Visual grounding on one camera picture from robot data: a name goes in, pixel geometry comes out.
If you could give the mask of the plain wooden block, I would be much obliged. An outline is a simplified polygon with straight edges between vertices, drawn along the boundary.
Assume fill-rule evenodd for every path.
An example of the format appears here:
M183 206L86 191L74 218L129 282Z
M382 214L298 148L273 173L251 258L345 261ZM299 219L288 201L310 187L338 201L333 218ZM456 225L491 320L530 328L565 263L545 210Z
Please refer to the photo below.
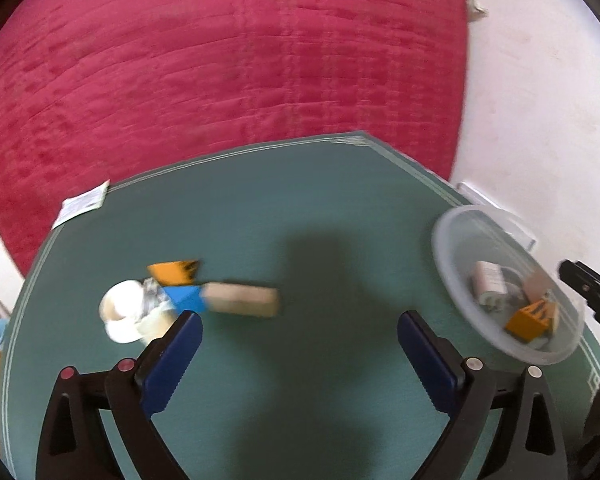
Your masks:
M536 269L524 280L522 291L527 297L529 304L535 304L541 300L555 301L554 282L550 276L541 269Z

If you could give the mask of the orange striped wedge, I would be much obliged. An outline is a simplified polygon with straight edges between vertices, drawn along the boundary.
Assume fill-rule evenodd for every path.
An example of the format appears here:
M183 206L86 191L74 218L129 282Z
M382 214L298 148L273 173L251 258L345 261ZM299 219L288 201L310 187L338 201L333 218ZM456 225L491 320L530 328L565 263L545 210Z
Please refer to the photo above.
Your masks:
M530 342L548 333L553 326L555 306L539 300L517 310L505 325L505 330L523 342Z
M193 285L198 269L198 260L158 262L147 267L150 276L161 286Z

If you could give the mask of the clear plastic bowl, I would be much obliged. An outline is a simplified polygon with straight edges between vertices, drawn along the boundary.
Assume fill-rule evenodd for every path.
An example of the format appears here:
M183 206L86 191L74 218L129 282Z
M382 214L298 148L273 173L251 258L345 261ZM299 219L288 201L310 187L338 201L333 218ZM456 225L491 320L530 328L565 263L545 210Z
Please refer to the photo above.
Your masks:
M534 365L565 361L576 350L583 333L583 309L573 304L557 283L557 273L541 266L532 254L536 240L522 221L505 210L490 206L466 205L442 214L431 234L432 254L440 278L453 304L478 334L501 352ZM507 295L501 307L489 309L478 304L472 287L477 261L502 268ZM505 330L514 313L529 305L522 284L536 269L554 282L560 307L560 321L553 337L545 335L523 342Z

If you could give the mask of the blue block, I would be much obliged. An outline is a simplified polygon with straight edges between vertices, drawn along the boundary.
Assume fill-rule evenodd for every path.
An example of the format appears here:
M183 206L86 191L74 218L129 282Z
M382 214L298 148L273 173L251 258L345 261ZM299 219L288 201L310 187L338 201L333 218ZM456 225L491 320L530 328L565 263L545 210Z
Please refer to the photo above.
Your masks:
M185 311L202 313L208 310L202 296L202 287L197 285L166 286L162 289L177 314Z

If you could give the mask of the white charger plug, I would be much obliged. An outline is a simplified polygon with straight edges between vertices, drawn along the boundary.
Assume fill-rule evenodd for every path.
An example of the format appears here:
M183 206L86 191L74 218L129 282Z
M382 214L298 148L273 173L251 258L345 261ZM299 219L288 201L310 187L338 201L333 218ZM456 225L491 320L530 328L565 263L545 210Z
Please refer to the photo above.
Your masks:
M507 295L502 268L493 262L475 263L472 287L478 304L489 309L501 307Z

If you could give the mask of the long wooden block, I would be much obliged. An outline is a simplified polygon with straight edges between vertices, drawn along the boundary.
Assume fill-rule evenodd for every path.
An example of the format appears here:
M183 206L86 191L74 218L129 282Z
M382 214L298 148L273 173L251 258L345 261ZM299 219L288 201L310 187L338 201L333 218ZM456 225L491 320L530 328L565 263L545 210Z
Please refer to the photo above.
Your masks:
M210 282L201 286L200 296L213 312L274 318L280 309L278 291L268 287Z

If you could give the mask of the white round cap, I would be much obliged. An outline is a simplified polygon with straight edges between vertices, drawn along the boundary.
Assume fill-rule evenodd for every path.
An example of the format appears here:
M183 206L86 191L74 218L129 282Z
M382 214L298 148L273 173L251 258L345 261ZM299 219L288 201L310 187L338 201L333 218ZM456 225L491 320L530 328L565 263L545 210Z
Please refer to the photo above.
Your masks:
M130 344L140 340L137 324L144 316L143 285L126 280L110 287L100 300L98 314L112 341Z

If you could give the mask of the white striped wedge on table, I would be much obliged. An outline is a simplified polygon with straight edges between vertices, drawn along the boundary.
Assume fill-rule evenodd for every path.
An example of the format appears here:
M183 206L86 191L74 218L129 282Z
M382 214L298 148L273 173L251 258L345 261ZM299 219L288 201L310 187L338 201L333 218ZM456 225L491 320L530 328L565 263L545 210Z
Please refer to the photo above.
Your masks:
M143 310L135 327L146 346L163 337L175 322L178 314L170 298L154 278L142 281Z

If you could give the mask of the orange striped wedge on table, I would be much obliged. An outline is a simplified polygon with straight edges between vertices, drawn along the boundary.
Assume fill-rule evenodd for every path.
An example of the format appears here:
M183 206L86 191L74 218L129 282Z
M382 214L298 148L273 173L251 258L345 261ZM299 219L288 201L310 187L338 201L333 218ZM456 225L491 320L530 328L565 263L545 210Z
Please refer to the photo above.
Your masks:
M198 260L158 262L147 267L150 276L161 286L193 285L198 269Z

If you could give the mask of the white paper slip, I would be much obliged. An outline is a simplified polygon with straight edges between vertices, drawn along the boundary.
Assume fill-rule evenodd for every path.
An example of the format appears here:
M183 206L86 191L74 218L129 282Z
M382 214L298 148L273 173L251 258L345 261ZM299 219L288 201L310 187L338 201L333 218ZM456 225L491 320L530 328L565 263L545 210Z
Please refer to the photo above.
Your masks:
M58 226L81 214L99 209L105 201L109 185L110 181L107 180L87 192L66 198L61 204L59 214L52 225L52 229L58 228Z

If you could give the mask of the green table mat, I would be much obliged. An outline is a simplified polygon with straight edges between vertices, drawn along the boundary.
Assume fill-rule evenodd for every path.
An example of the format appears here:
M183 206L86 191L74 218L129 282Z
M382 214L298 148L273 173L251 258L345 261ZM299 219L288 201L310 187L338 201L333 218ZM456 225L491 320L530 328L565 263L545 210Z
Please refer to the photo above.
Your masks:
M158 262L198 260L197 286L279 293L274 318L197 313L204 333L166 409L151 417L185 479L416 479L449 422L403 352L396 326L417 311L464 358L520 373L534 365L489 344L457 310L431 234L468 203L362 134L261 144L141 174L99 209L58 226L38 252L2 355L2 454L36 479L59 372L106 372L147 347L117 344L98 307ZM568 477L600 350L582 333L565 361L539 367Z

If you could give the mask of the red quilted bedspread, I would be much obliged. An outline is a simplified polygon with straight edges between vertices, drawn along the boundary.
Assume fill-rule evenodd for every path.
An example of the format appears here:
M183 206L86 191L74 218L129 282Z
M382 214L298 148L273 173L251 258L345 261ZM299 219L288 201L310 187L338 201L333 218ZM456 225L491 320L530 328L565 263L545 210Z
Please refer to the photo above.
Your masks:
M447 177L466 0L24 0L0 31L0 235L27 272L61 202L238 146L363 130Z

